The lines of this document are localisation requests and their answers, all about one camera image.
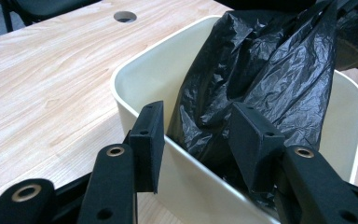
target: white plastic bin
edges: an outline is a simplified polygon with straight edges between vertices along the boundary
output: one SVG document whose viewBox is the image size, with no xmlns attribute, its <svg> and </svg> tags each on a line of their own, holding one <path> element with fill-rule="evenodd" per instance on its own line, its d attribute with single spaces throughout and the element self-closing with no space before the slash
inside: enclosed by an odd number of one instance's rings
<svg viewBox="0 0 358 224">
<path fill-rule="evenodd" d="M 164 101 L 168 128 L 179 88 L 217 16 L 197 21 L 120 66 L 112 92 L 126 133 L 142 107 Z M 245 196 L 223 182 L 165 137 L 157 198 L 185 223 L 275 223 Z M 346 181 L 358 166 L 358 86 L 335 72 L 320 151 Z"/>
</svg>

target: wooden table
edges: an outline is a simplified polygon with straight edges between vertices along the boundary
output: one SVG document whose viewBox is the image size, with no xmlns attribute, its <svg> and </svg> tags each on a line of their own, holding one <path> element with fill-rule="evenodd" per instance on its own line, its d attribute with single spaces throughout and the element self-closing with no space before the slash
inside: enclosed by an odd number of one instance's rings
<svg viewBox="0 0 358 224">
<path fill-rule="evenodd" d="M 58 188 L 123 138 L 113 71 L 163 37 L 227 7 L 212 0 L 104 0 L 0 36 L 0 194 L 27 178 Z M 137 15 L 115 21 L 118 11 Z M 140 223 L 180 223 L 150 194 Z"/>
</svg>

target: metal grommet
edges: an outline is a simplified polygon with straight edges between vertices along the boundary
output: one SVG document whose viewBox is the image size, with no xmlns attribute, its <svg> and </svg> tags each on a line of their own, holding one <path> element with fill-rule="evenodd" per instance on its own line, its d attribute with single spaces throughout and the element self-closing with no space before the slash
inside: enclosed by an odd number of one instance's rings
<svg viewBox="0 0 358 224">
<path fill-rule="evenodd" d="M 124 153 L 124 148 L 123 147 L 112 147 L 112 148 L 109 148 L 109 150 L 106 151 L 106 155 L 108 155 L 110 157 L 120 156 L 123 153 Z"/>
<path fill-rule="evenodd" d="M 295 148 L 295 153 L 298 156 L 304 157 L 304 158 L 312 158 L 315 156 L 311 150 L 309 150 L 307 148 L 303 148 L 303 147 Z"/>
<path fill-rule="evenodd" d="M 16 190 L 16 192 L 14 192 L 14 194 L 11 196 L 11 200 L 15 203 L 22 203 L 32 199 L 41 190 L 42 187 L 40 185 L 30 184 Z"/>
</svg>

